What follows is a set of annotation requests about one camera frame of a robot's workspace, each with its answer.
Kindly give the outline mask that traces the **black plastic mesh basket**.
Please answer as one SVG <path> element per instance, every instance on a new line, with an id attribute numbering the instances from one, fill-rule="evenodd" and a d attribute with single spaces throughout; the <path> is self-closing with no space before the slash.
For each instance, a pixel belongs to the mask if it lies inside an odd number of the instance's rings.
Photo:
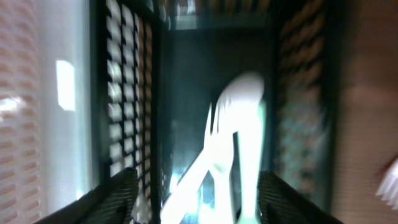
<path id="1" fill-rule="evenodd" d="M 131 167 L 130 223 L 160 211 L 203 149 L 209 108 L 264 79 L 261 169 L 330 214 L 342 1 L 91 1 L 92 140 L 100 182 Z M 230 174 L 241 214 L 239 152 Z M 180 223 L 214 223 L 207 173 Z"/>

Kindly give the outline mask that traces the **pink-white plastic fork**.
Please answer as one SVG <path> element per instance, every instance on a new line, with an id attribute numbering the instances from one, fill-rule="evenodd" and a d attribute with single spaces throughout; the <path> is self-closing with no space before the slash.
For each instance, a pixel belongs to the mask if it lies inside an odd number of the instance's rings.
<path id="1" fill-rule="evenodd" d="M 397 159 L 387 167 L 376 196 L 392 210 L 397 210 Z"/>

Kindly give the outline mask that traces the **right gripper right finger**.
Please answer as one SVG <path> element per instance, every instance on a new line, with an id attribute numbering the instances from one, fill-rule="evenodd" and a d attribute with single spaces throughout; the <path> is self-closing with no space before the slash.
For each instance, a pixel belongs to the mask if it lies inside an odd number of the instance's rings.
<path id="1" fill-rule="evenodd" d="M 257 189 L 261 223 L 343 224 L 300 195 L 272 172 L 260 172 Z"/>

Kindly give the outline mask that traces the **clear plastic mesh basket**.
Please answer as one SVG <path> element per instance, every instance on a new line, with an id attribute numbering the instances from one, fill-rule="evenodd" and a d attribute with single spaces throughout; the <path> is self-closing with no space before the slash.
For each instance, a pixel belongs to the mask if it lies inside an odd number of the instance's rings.
<path id="1" fill-rule="evenodd" d="M 91 153 L 88 1 L 1 0 L 1 222 L 33 223 L 97 184 Z M 75 68 L 75 111 L 56 61 Z"/>

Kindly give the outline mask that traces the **pink-white plastic spoon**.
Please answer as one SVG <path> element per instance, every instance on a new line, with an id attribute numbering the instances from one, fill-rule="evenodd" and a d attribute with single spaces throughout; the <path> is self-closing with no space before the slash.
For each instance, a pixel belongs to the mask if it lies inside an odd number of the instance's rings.
<path id="1" fill-rule="evenodd" d="M 162 223 L 180 223 L 188 201 L 210 173 L 215 185 L 215 223 L 259 223 L 256 216 L 258 175 L 264 143 L 266 103 L 264 79 L 245 72 L 221 92 L 209 108 L 203 149 L 184 173 L 160 211 Z M 230 174 L 234 153 L 239 152 L 241 214 L 236 216 Z"/>

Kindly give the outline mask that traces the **white label sticker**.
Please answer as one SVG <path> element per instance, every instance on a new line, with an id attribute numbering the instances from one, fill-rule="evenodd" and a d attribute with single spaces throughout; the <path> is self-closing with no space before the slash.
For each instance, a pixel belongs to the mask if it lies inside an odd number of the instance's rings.
<path id="1" fill-rule="evenodd" d="M 56 61 L 57 99 L 64 111 L 75 111 L 75 68 L 66 60 Z"/>

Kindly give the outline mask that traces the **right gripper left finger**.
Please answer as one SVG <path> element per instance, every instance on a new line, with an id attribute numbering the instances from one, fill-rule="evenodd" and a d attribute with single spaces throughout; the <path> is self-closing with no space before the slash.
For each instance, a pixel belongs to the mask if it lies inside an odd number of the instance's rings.
<path id="1" fill-rule="evenodd" d="M 39 220 L 39 224 L 132 222 L 139 181 L 137 171 L 128 167 L 100 184 L 77 201 Z"/>

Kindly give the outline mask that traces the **cream plastic fork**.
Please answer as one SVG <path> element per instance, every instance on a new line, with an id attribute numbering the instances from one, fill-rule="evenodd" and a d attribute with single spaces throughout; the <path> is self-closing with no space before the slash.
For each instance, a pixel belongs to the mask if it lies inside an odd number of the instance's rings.
<path id="1" fill-rule="evenodd" d="M 224 97 L 219 97 L 215 113 L 209 114 L 206 121 L 203 149 L 206 166 L 214 181 L 214 223 L 235 223 L 233 193 L 230 173 L 234 160 L 233 132 L 223 126 L 228 117 L 228 104 Z"/>

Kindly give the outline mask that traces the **mint green plastic fork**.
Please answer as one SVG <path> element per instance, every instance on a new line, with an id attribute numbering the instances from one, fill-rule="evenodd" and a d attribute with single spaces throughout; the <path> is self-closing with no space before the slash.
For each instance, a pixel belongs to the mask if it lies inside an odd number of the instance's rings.
<path id="1" fill-rule="evenodd" d="M 266 122 L 266 102 L 260 102 L 249 113 L 247 121 L 238 131 L 239 163 L 241 176 L 241 214 L 238 224 L 259 223 L 257 215 L 257 184 L 261 169 Z"/>

